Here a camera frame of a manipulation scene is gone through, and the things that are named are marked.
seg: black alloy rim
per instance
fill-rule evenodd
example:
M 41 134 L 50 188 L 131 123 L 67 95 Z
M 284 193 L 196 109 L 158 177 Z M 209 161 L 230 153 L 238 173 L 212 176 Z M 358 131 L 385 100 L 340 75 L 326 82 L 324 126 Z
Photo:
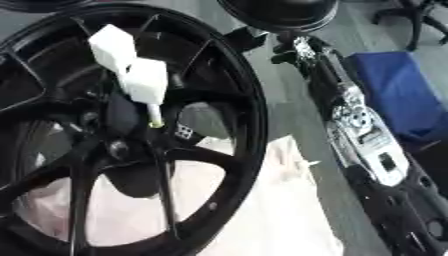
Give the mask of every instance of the black alloy rim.
M 128 134 L 109 133 L 102 121 L 95 129 L 87 129 L 79 121 L 89 112 L 101 116 L 117 88 L 107 71 L 85 57 L 91 56 L 86 39 L 108 23 L 133 33 L 142 57 L 166 61 L 170 77 L 180 77 L 180 84 L 170 84 L 162 106 L 164 129 L 148 128 L 142 106 L 136 106 L 142 116 L 139 125 Z M 267 143 L 267 110 L 261 86 L 244 57 L 206 24 L 147 5 L 98 4 L 48 17 L 6 40 L 0 51 L 1 77 L 11 77 L 2 83 L 34 84 L 40 89 L 20 103 L 1 102 L 1 131 L 17 130 L 30 121 L 52 121 L 64 128 L 73 144 L 67 154 L 24 177 L 0 180 L 4 185 L 0 188 L 1 251 L 9 255 L 194 254 L 232 217 L 255 182 Z M 174 138 L 180 112 L 196 102 L 222 106 L 223 112 L 234 114 L 233 156 Z M 148 134 L 155 136 L 149 139 Z M 107 145 L 116 138 L 135 148 L 133 157 L 110 157 Z M 168 170 L 168 164 L 177 160 L 210 163 L 225 171 L 214 194 L 182 222 L 176 218 Z M 96 168 L 99 161 L 107 164 Z M 134 165 L 157 167 L 167 231 L 127 245 L 90 246 L 84 224 L 94 181 L 100 174 Z M 14 172 L 14 167 L 5 165 L 1 171 Z M 64 177 L 70 177 L 76 188 L 71 195 L 69 242 L 44 235 L 13 210 L 20 196 Z
M 0 0 L 0 9 L 28 13 L 49 13 L 80 7 L 93 0 Z
M 271 33 L 281 33 L 281 32 L 287 32 L 287 31 L 300 31 L 304 33 L 316 31 L 318 29 L 321 29 L 328 25 L 330 21 L 332 21 L 337 14 L 337 11 L 339 9 L 339 1 L 335 1 L 334 5 L 331 8 L 331 11 L 322 17 L 321 19 L 316 19 L 308 24 L 299 24 L 299 25 L 291 25 L 289 23 L 271 23 L 259 19 L 255 19 L 250 17 L 249 15 L 245 14 L 243 11 L 238 10 L 235 6 L 232 6 L 228 1 L 225 0 L 218 0 L 218 2 L 221 4 L 221 6 L 233 17 L 236 19 L 242 21 L 243 23 L 263 30 L 268 31 Z

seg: gray floor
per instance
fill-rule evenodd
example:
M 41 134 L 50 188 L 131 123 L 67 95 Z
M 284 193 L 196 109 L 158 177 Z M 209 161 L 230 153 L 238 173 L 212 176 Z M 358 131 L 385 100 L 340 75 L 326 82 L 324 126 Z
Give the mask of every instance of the gray floor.
M 182 11 L 207 22 L 223 33 L 241 26 L 213 0 L 143 2 Z M 392 5 L 393 3 L 389 2 L 343 3 L 336 19 L 316 34 L 346 55 L 354 52 L 403 49 L 410 36 L 410 24 L 407 21 L 392 18 L 380 26 L 371 25 L 369 21 L 373 12 Z M 446 15 L 438 11 L 437 16 Z M 40 17 L 42 15 L 18 15 L 0 11 L 0 40 Z M 448 87 L 444 86 L 446 77 L 443 70 L 446 67 L 448 46 L 437 45 L 440 37 L 438 32 L 425 27 L 420 50 L 414 57 L 436 95 L 448 104 Z M 269 63 L 273 45 L 275 42 L 270 38 L 265 47 L 247 54 L 263 83 L 269 103 L 271 139 L 292 134 L 308 160 L 321 161 L 320 165 L 313 168 L 319 197 L 334 233 L 344 243 L 346 256 L 389 255 L 335 164 L 322 123 L 307 96 L 302 78 L 286 64 L 273 66 Z

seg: bolt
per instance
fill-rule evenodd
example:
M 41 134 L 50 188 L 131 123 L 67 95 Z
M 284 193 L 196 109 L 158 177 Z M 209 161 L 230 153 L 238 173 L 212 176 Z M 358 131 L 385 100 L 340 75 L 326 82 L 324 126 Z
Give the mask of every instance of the bolt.
M 129 154 L 129 147 L 128 145 L 121 140 L 116 140 L 109 145 L 109 154 L 118 159 L 121 160 L 123 158 L 126 158 Z
M 93 128 L 98 121 L 98 114 L 95 112 L 87 112 L 81 118 L 81 124 L 87 128 Z

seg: wheel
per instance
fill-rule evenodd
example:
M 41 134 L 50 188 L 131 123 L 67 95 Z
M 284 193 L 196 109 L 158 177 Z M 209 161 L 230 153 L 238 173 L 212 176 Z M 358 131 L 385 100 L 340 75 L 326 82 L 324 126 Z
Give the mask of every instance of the wheel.
M 11 11 L 48 13 L 82 6 L 92 0 L 0 0 L 0 9 Z
M 167 62 L 171 83 L 162 105 L 164 128 L 150 128 L 146 108 L 130 101 L 113 76 L 95 64 L 86 39 L 108 23 L 134 34 L 140 56 Z M 196 254 L 251 190 L 267 144 L 265 99 L 244 57 L 204 23 L 140 4 L 91 5 L 26 28 L 2 43 L 0 52 L 0 250 L 5 255 Z M 198 102 L 225 116 L 233 130 L 233 155 L 179 136 L 182 111 Z M 55 127 L 67 137 L 67 152 L 37 163 L 37 148 Z M 183 221 L 177 219 L 170 185 L 178 160 L 224 170 L 216 191 Z M 117 172 L 126 180 L 131 168 L 157 186 L 166 230 L 131 244 L 91 245 L 85 223 L 95 180 L 105 174 L 114 183 Z M 66 242 L 35 229 L 17 208 L 28 192 L 67 177 L 74 189 Z
M 218 0 L 222 7 L 243 23 L 264 31 L 311 32 L 336 16 L 338 0 Z

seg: black chair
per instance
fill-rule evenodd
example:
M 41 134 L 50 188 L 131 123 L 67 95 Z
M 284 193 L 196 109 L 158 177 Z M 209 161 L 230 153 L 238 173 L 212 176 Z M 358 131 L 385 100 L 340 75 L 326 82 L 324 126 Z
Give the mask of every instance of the black chair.
M 400 16 L 410 19 L 413 27 L 413 35 L 411 42 L 407 46 L 409 51 L 415 51 L 417 49 L 423 23 L 434 27 L 445 35 L 440 40 L 440 44 L 444 45 L 448 43 L 448 27 L 431 16 L 431 12 L 436 5 L 448 7 L 447 0 L 423 0 L 420 4 L 415 4 L 411 0 L 400 0 L 400 2 L 403 5 L 402 8 L 393 8 L 377 12 L 373 18 L 373 23 L 379 24 L 380 20 L 386 16 Z

